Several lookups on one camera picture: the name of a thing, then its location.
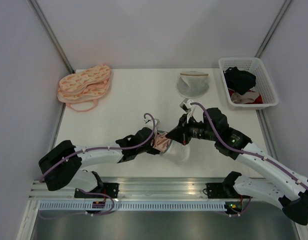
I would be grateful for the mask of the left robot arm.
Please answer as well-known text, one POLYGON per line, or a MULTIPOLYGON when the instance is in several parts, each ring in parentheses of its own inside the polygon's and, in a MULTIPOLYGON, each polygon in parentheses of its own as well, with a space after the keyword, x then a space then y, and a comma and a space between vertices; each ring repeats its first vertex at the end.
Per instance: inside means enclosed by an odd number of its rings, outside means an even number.
POLYGON ((83 191, 92 198, 103 193, 104 184, 95 171, 84 168, 100 164, 120 164, 134 160, 138 155, 157 155, 153 148, 157 131, 143 127, 134 135, 128 135, 108 145, 83 147, 64 140, 43 156, 38 164, 49 191, 71 187, 83 191))

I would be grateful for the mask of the blue-zipper white mesh laundry bag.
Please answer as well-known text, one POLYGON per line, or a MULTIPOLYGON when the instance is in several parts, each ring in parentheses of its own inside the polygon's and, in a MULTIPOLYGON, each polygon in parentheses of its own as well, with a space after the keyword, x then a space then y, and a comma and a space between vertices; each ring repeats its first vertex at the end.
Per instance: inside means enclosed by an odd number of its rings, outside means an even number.
POLYGON ((190 152, 191 149, 189 145, 182 145, 172 140, 168 150, 165 153, 160 152, 159 155, 162 158, 172 161, 177 165, 182 165, 188 161, 190 157, 190 152))

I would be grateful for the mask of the pink bra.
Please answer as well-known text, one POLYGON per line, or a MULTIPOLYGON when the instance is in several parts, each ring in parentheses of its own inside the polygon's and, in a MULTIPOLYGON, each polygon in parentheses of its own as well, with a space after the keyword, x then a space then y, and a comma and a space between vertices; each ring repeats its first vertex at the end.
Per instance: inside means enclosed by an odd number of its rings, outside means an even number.
POLYGON ((151 146, 161 153, 165 153, 172 143, 172 140, 167 138, 167 134, 167 132, 158 132, 151 141, 151 146))

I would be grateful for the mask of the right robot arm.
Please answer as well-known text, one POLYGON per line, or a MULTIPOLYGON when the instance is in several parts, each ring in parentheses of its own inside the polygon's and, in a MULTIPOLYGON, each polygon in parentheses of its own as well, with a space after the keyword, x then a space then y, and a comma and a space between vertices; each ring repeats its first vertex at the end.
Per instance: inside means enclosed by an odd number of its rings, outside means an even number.
POLYGON ((217 107, 205 109, 200 122, 183 114, 166 137, 182 145, 191 139, 213 141, 219 153, 248 166, 270 182, 262 183, 232 171, 222 183, 225 196, 256 198, 281 209, 295 223, 308 224, 308 178, 265 154, 248 136, 230 127, 217 107))

